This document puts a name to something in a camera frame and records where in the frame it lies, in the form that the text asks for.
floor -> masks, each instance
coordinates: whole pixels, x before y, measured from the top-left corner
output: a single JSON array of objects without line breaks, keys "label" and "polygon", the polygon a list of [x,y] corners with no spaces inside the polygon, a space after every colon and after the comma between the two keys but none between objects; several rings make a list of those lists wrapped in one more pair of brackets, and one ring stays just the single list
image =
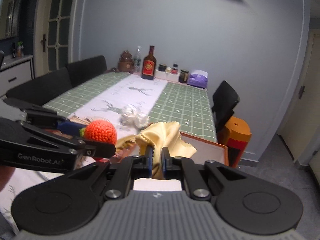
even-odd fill
[{"label": "floor", "polygon": [[239,166],[241,171],[286,187],[303,203],[303,215],[297,231],[306,240],[320,240],[320,192],[309,171],[294,167],[289,151],[275,135],[257,167]]}]

white drawer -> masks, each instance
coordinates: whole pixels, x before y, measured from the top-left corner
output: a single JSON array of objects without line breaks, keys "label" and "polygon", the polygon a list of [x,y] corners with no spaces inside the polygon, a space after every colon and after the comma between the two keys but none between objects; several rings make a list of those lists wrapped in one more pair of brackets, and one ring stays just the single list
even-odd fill
[{"label": "white drawer", "polygon": [[30,61],[0,72],[0,96],[28,80],[31,80]]}]

red bottle label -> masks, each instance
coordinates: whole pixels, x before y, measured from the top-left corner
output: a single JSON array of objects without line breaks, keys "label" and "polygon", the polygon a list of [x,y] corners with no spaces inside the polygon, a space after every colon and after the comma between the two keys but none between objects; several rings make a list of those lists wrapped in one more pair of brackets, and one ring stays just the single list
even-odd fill
[{"label": "red bottle label", "polygon": [[155,69],[155,63],[151,60],[145,60],[143,62],[142,74],[153,76],[153,70]]}]

white door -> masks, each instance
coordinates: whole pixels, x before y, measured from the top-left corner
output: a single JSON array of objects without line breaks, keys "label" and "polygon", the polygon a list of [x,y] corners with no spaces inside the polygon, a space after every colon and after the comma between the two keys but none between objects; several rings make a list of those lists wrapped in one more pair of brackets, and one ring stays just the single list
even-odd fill
[{"label": "white door", "polygon": [[320,151],[318,151],[316,153],[316,155],[313,156],[313,158],[311,159],[309,165],[310,165],[313,173],[315,174],[316,179],[320,183]]},{"label": "white door", "polygon": [[314,35],[304,93],[281,131],[281,135],[297,159],[320,125],[320,35]]},{"label": "white door", "polygon": [[36,76],[65,67],[73,0],[38,0],[35,19]]}]

brown bottle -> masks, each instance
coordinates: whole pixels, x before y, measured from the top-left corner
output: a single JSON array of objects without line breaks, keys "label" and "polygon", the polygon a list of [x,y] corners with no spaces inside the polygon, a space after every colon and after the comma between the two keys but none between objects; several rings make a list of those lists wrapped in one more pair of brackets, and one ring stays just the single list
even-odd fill
[{"label": "brown bottle", "polygon": [[150,46],[149,55],[143,59],[141,77],[144,79],[153,79],[155,76],[157,60],[153,56],[154,49],[155,46]]}]

